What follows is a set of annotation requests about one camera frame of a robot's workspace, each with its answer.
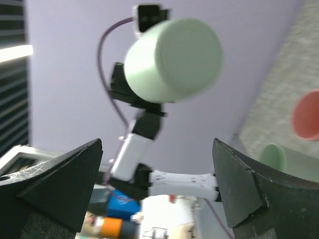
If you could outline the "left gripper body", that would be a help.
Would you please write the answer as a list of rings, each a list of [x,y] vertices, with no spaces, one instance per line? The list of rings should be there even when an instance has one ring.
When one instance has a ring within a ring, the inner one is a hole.
[[[151,103],[137,96],[129,87],[124,74],[124,64],[116,62],[111,76],[111,96],[115,100],[130,104],[132,107],[144,109],[147,112],[165,117],[162,105]]]

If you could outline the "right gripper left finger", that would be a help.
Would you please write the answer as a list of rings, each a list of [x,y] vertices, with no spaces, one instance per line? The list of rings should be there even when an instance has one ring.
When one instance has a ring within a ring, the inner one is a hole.
[[[73,239],[102,159],[101,140],[0,178],[2,239]]]

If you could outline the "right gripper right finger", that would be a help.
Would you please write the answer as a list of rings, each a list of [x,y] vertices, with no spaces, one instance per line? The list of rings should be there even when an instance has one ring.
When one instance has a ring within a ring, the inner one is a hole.
[[[215,138],[212,158],[237,239],[317,239],[319,185],[266,166]]]

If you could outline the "tall green plastic cup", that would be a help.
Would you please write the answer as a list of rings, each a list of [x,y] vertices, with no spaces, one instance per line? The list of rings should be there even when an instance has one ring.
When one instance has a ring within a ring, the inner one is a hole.
[[[286,174],[313,182],[319,181],[319,159],[290,148],[268,144],[257,160]]]

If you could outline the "small light green cup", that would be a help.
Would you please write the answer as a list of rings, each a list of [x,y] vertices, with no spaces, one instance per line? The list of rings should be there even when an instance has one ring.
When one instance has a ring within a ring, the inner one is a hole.
[[[153,103],[173,103],[207,90],[223,63],[220,40],[205,22],[163,21],[127,51],[124,73],[129,87]]]

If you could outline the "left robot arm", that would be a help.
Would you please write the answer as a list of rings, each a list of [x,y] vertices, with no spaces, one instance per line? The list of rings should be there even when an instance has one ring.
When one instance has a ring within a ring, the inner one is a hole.
[[[127,82],[123,63],[114,65],[111,96],[114,100],[138,109],[110,170],[108,183],[111,186],[136,201],[158,195],[182,195],[221,201],[213,173],[169,173],[148,165],[166,113],[162,102],[146,101],[133,92]]]

